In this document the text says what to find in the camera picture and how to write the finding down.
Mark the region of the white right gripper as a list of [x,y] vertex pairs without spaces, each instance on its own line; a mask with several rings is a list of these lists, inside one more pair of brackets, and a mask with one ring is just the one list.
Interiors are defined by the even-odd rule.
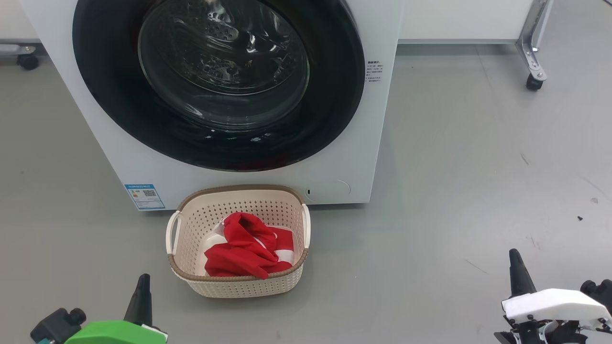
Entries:
[[501,302],[513,333],[612,333],[612,315],[580,290],[537,291],[516,248],[509,250],[511,298]]

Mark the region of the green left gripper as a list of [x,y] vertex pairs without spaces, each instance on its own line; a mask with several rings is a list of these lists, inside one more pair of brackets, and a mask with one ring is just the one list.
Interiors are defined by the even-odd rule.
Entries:
[[153,328],[151,276],[139,276],[123,320],[90,322],[64,344],[167,344],[168,335]]

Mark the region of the red and white garment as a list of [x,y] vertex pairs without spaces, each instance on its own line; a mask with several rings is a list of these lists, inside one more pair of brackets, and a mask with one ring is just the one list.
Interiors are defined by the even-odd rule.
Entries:
[[253,276],[264,280],[271,273],[288,270],[293,265],[293,233],[267,226],[253,214],[232,213],[218,223],[214,233],[225,241],[204,252],[204,268],[209,276]]

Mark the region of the washing machine glass door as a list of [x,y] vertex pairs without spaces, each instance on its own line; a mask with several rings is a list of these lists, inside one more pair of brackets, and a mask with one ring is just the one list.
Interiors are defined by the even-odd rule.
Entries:
[[310,78],[299,105],[254,131],[223,131],[189,118],[155,92],[142,71],[138,37],[162,0],[78,0],[75,60],[86,87],[124,131],[189,165],[230,172],[293,165],[323,150],[354,117],[365,56],[345,0],[258,0],[284,18],[306,48]]

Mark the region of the cream perforated laundry basket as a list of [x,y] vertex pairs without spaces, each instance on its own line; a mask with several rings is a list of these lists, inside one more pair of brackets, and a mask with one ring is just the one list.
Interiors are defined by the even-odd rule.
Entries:
[[[223,242],[214,228],[232,213],[251,213],[266,225],[291,231],[295,248],[291,267],[271,273],[268,279],[209,276],[205,250]],[[201,296],[257,298],[291,291],[299,283],[310,237],[309,209],[295,190],[279,185],[234,185],[199,190],[183,200],[167,223],[165,246],[172,271]]]

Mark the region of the steel perforated washer drum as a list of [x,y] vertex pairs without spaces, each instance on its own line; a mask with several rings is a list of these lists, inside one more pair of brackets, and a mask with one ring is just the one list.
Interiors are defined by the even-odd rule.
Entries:
[[310,78],[303,41],[258,0],[162,0],[144,18],[138,56],[162,100],[223,131],[288,116]]

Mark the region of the blue energy label sticker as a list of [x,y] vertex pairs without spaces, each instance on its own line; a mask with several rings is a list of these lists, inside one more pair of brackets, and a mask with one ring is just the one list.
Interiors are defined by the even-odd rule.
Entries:
[[125,184],[138,211],[159,211],[166,207],[153,184]]

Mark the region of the metal partition leg with caster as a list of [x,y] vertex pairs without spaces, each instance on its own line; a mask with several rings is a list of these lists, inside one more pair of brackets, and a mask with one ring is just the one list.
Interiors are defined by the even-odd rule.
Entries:
[[39,67],[39,59],[34,54],[36,50],[32,45],[0,43],[0,56],[16,56],[17,65],[26,71]]
[[538,60],[537,53],[540,50],[553,2],[554,0],[533,0],[520,35],[514,44],[529,70],[526,81],[526,89],[529,91],[540,90],[548,78]]

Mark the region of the printed text notice sticker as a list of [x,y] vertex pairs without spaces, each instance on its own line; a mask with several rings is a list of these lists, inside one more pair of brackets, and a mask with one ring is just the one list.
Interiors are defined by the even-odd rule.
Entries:
[[368,61],[366,63],[366,83],[380,82],[384,74],[384,65],[380,61]]

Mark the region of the white partition panel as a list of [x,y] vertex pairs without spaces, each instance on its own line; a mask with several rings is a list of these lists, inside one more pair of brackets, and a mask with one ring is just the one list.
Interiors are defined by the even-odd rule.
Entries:
[[532,4],[533,0],[405,0],[398,43],[514,43]]

